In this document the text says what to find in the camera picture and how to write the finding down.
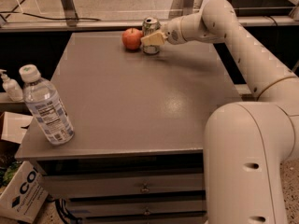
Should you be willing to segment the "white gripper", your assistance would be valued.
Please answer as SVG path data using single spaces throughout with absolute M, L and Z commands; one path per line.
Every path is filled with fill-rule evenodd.
M 186 43 L 182 33 L 183 17 L 174 18 L 163 25 L 163 31 L 156 31 L 152 34 L 145 35 L 141 38 L 144 46 L 161 46 L 167 40 L 172 45 Z

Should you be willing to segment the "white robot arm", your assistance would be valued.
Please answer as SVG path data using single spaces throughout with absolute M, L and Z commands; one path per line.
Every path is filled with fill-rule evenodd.
M 210 0 L 141 41 L 222 42 L 253 96 L 218 108 L 206 124 L 206 224 L 288 224 L 280 164 L 299 154 L 299 77 L 241 25 L 227 0 Z

